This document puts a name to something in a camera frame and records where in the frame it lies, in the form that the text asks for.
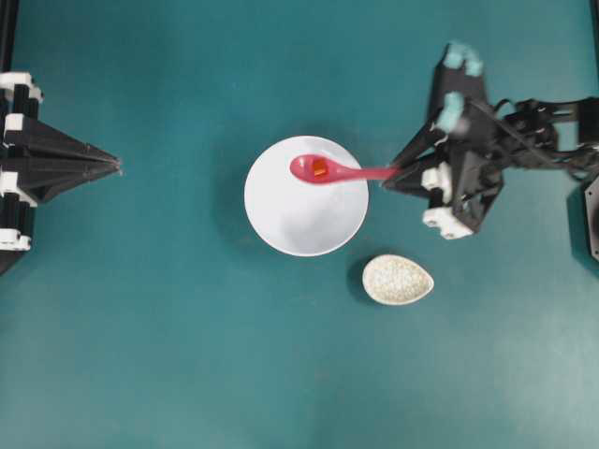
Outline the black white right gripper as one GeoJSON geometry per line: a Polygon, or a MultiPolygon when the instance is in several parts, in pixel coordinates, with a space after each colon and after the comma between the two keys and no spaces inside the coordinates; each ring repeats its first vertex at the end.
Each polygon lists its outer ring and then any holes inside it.
{"type": "Polygon", "coordinates": [[[400,174],[388,191],[429,200],[423,223],[444,239],[480,230],[503,190],[503,155],[493,148],[497,125],[490,111],[484,65],[470,46],[450,42],[435,67],[426,121],[391,161],[400,174]],[[434,152],[423,152],[434,148],[434,152]]]}

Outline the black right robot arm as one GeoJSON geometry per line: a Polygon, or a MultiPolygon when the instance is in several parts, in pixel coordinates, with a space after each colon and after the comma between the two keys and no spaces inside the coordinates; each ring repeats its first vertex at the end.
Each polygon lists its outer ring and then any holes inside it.
{"type": "Polygon", "coordinates": [[[444,239],[472,236],[504,187],[508,168],[560,170],[575,181],[598,174],[598,100],[492,105],[484,65],[459,42],[435,67],[427,120],[391,162],[389,191],[425,198],[423,223],[444,239]]]}

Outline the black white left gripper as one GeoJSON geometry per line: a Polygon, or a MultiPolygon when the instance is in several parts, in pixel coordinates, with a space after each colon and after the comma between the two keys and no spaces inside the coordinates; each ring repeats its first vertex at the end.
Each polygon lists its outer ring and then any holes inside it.
{"type": "Polygon", "coordinates": [[[119,158],[36,120],[42,101],[43,93],[29,73],[1,74],[2,252],[31,249],[38,204],[121,171],[119,158]],[[10,167],[25,150],[7,142],[8,131],[18,132],[20,146],[85,160],[17,160],[16,168],[10,167]]]}

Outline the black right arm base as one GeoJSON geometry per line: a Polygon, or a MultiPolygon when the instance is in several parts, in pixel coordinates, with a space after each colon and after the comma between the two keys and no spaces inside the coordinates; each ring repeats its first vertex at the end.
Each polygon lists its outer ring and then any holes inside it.
{"type": "Polygon", "coordinates": [[[598,277],[598,178],[585,181],[567,197],[571,253],[598,277]]]}

